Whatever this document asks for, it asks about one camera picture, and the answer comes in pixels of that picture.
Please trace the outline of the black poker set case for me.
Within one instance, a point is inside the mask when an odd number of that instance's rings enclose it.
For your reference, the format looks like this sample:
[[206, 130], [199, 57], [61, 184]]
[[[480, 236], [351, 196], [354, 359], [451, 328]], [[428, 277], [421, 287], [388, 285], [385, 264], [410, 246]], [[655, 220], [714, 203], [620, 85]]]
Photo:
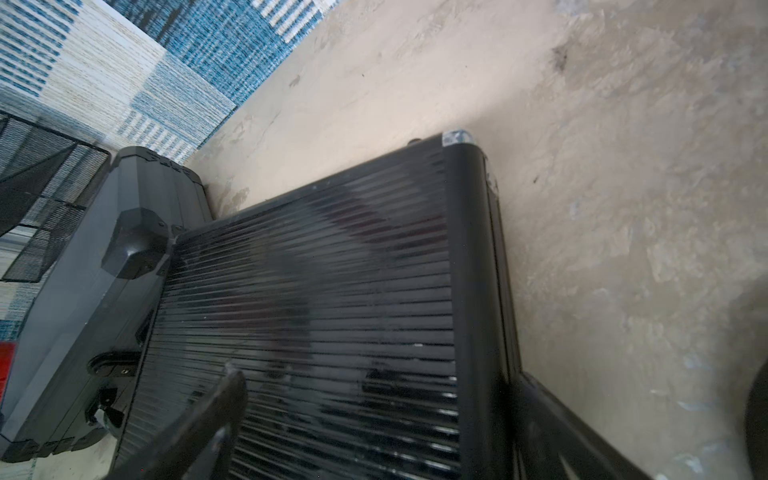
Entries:
[[231, 364], [231, 479], [513, 478], [498, 222], [454, 130], [183, 235], [116, 463]]

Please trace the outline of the grey poker set case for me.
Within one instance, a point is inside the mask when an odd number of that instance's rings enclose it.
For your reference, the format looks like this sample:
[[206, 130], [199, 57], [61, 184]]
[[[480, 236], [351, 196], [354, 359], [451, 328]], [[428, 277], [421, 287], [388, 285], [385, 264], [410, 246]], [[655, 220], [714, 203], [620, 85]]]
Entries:
[[1, 403], [1, 458], [118, 436], [176, 238], [211, 219], [200, 177], [121, 150], [22, 324]]

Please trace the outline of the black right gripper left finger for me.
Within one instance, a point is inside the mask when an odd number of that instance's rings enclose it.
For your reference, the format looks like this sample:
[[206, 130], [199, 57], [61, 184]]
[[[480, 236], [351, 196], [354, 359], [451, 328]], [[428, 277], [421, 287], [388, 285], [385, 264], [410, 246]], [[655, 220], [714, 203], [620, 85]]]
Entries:
[[175, 422], [109, 479], [224, 479], [244, 419], [248, 393], [243, 372], [228, 363], [225, 375]]

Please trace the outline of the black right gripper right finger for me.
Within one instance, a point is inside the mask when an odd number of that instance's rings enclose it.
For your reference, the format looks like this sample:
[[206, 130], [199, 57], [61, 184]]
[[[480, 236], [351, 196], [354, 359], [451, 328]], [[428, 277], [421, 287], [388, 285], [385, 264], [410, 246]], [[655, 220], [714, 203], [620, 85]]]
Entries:
[[532, 375], [511, 382], [512, 433], [525, 479], [647, 479]]

